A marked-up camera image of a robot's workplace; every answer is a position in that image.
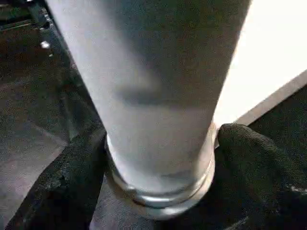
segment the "metal bolt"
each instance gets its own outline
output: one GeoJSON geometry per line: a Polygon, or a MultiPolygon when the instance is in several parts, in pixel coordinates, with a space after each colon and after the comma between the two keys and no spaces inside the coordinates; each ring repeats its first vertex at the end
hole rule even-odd
{"type": "Polygon", "coordinates": [[[50,48],[50,44],[46,41],[43,41],[40,43],[40,46],[43,48],[43,49],[49,49],[50,48]]]}

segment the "white cylindrical pole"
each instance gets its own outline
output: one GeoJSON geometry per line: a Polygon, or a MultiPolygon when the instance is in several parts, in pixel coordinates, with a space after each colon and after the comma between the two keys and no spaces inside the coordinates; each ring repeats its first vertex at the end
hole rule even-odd
{"type": "Polygon", "coordinates": [[[107,130],[114,187],[162,210],[151,218],[195,204],[213,178],[208,129],[248,0],[47,3],[107,130]]]}

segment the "black fabric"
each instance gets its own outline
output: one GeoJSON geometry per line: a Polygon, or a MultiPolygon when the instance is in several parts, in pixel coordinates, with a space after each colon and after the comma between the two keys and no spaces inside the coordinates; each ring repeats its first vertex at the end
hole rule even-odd
{"type": "Polygon", "coordinates": [[[244,125],[223,125],[218,140],[237,184],[258,205],[249,214],[259,226],[307,228],[307,180],[300,162],[244,125]]]}
{"type": "Polygon", "coordinates": [[[103,181],[105,134],[100,126],[75,137],[40,174],[6,229],[86,229],[103,181]]]}

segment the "pole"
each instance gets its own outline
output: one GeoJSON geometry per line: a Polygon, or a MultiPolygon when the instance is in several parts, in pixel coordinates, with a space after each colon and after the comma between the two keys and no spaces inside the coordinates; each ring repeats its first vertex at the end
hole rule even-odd
{"type": "Polygon", "coordinates": [[[47,4],[106,128],[116,193],[153,219],[196,204],[248,0],[47,4]]]}

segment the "gray surface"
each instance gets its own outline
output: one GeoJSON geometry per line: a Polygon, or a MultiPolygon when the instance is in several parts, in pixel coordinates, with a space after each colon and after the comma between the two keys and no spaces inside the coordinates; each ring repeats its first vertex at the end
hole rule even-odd
{"type": "Polygon", "coordinates": [[[56,94],[57,61],[47,58],[29,28],[0,37],[1,229],[68,138],[56,94]]]}

